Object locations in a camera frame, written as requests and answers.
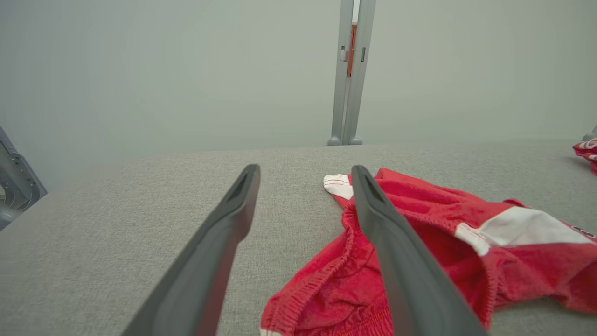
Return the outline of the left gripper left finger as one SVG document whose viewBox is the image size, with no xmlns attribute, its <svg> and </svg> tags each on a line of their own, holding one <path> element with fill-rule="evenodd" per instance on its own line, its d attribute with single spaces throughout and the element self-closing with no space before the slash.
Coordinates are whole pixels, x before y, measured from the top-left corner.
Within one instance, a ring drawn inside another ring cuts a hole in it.
<svg viewBox="0 0 597 336">
<path fill-rule="evenodd" d="M 260 166 L 245 166 L 121 336 L 215 336 L 236 250 L 248 235 Z"/>
</svg>

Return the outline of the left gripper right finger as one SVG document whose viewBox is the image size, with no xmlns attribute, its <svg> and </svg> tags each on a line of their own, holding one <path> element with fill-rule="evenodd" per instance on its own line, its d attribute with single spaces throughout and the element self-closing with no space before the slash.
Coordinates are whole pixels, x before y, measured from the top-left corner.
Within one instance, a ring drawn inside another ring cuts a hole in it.
<svg viewBox="0 0 597 336">
<path fill-rule="evenodd" d="M 394 336 L 488 336 L 432 253 L 362 165 L 351 170 L 362 233 L 375 247 Z"/>
</svg>

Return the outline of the red and white shorts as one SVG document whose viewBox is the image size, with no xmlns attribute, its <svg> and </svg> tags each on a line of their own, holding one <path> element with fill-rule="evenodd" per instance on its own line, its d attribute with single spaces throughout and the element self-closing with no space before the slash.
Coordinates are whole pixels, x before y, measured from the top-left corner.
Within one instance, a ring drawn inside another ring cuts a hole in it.
<svg viewBox="0 0 597 336">
<path fill-rule="evenodd" d="M 597 238 L 516 199 L 489 202 L 387 168 L 375 175 L 486 329 L 495 310 L 552 296 L 597 314 Z M 267 302 L 261 336 L 394 336 L 350 175 L 326 175 L 344 232 Z"/>
</svg>

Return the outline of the red white striped garment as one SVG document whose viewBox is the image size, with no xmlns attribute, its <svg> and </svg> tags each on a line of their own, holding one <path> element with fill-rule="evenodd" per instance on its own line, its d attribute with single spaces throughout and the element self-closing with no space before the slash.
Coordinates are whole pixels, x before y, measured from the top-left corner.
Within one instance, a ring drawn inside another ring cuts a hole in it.
<svg viewBox="0 0 597 336">
<path fill-rule="evenodd" d="M 591 172 L 597 176 L 597 138 L 576 143 L 573 149 L 576 156 L 590 162 Z"/>
</svg>

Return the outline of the narrow orange strip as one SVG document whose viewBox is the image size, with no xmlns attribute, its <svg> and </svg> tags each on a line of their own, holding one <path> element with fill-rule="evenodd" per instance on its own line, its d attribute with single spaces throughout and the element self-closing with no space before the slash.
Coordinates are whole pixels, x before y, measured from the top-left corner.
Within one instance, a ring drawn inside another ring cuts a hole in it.
<svg viewBox="0 0 597 336">
<path fill-rule="evenodd" d="M 346 51 L 346 61 L 347 65 L 347 77 L 350 78 L 352 76 L 352 66 L 354 63 L 354 52 L 355 52 L 355 41 L 356 41 L 356 33 L 357 33 L 357 23 L 352 23 L 352 29 L 350 31 L 350 50 Z"/>
</svg>

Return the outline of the grey metal partition post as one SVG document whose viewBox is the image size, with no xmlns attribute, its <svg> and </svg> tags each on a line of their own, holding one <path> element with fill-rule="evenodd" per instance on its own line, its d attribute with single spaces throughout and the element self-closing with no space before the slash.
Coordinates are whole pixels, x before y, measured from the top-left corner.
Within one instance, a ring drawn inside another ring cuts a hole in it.
<svg viewBox="0 0 597 336">
<path fill-rule="evenodd" d="M 357 135 L 362 95 L 377 0 L 341 0 L 338 43 L 335 49 L 335 89 L 329 146 L 362 145 Z M 357 23 L 352 76 L 347 75 L 352 23 Z"/>
</svg>

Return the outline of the grey metal bracket at left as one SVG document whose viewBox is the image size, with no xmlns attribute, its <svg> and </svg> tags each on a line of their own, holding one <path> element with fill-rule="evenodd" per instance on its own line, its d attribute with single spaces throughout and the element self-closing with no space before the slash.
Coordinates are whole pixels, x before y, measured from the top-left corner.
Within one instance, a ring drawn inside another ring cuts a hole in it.
<svg viewBox="0 0 597 336">
<path fill-rule="evenodd" d="M 46 194 L 27 160 L 0 127 L 0 231 Z"/>
</svg>

